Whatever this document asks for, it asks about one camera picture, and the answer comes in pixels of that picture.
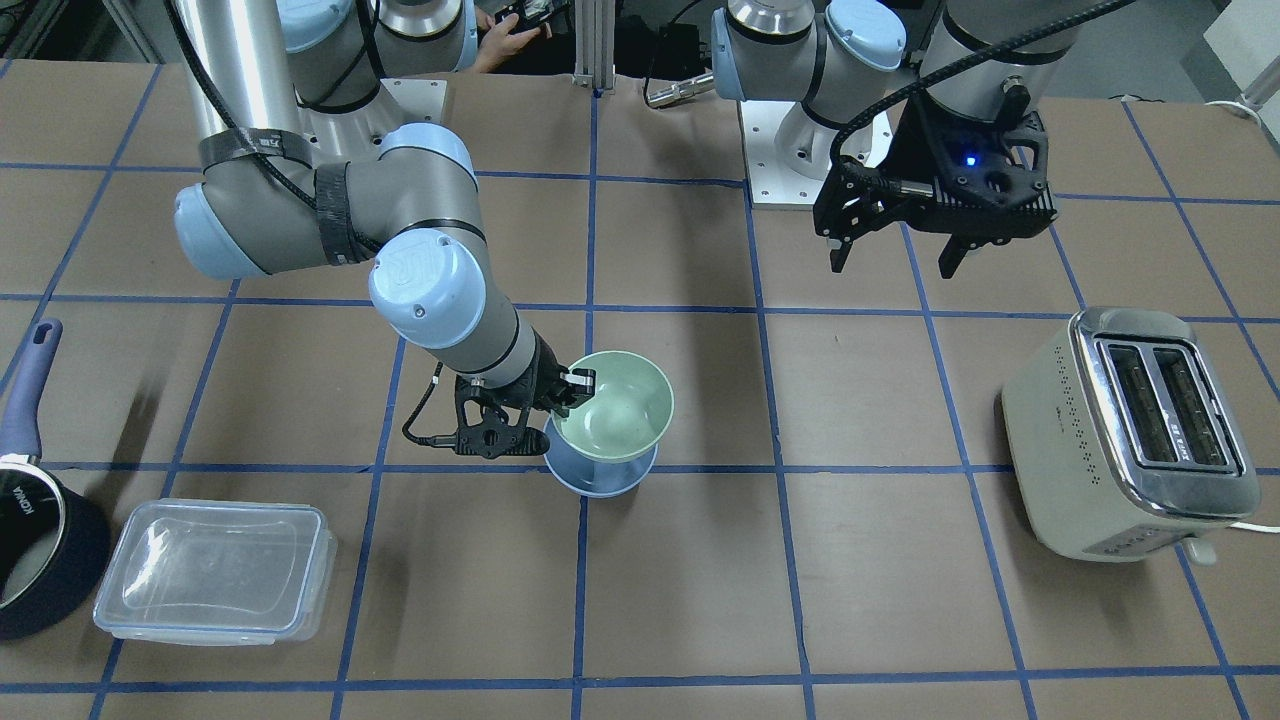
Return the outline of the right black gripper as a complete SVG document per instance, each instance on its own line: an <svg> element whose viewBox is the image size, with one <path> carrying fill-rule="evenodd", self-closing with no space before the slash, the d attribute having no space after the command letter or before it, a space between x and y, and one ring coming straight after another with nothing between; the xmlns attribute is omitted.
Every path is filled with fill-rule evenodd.
<svg viewBox="0 0 1280 720"><path fill-rule="evenodd" d="M530 366L516 380L495 389L454 383L458 428L453 452L493 460L503 456L540 456L549 447L547 433L529 425L532 410L568 416L596 392L596 372L568 369L550 346L536 337Z"/></svg>

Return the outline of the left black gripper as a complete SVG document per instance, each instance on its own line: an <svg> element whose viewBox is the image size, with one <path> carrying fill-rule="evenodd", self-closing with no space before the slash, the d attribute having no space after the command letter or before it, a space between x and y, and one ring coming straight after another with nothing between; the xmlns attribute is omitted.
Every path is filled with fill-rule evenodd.
<svg viewBox="0 0 1280 720"><path fill-rule="evenodd" d="M993 120L960 117L920 91L878 165L845 158L828 176L815 233L828 238L836 274L856 240L891 222L951 234L938 269L952 279L970 252L1034 237L1057 218L1047 164L1048 136L1027 86L997 91Z"/></svg>

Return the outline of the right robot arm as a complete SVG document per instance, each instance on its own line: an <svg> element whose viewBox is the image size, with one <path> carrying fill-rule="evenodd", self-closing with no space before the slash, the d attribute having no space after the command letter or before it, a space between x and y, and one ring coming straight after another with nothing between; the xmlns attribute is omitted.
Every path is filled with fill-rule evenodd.
<svg viewBox="0 0 1280 720"><path fill-rule="evenodd" d="M566 418L595 374L568 369L492 273L468 150L389 83L466 70L471 1L168 1L189 72L202 178L175 196L189 263L215 279L371 263L374 307L456 374L456 430L416 443L538 456L531 411Z"/></svg>

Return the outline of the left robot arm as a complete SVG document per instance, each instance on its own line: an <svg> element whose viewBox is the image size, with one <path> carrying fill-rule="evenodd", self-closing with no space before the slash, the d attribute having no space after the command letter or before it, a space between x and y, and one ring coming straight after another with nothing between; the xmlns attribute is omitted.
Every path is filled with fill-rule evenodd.
<svg viewBox="0 0 1280 720"><path fill-rule="evenodd" d="M806 209L841 272L893 223L946 234L940 274L1056 218L1037 110L1083 1L727 1L716 92L740 105L748 179Z"/></svg>

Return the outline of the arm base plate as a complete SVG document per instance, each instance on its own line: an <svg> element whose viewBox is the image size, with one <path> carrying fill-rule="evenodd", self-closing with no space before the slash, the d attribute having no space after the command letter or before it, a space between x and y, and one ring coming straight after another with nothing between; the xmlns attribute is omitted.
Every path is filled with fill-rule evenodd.
<svg viewBox="0 0 1280 720"><path fill-rule="evenodd" d="M829 173L836 131L815 123L797 102L744 101L739 113L751 204L812 208Z"/></svg>
<svg viewBox="0 0 1280 720"><path fill-rule="evenodd" d="M312 164L379 158L385 137L406 124L440 123L448 99L445 79L383 79L364 104L300 110Z"/></svg>

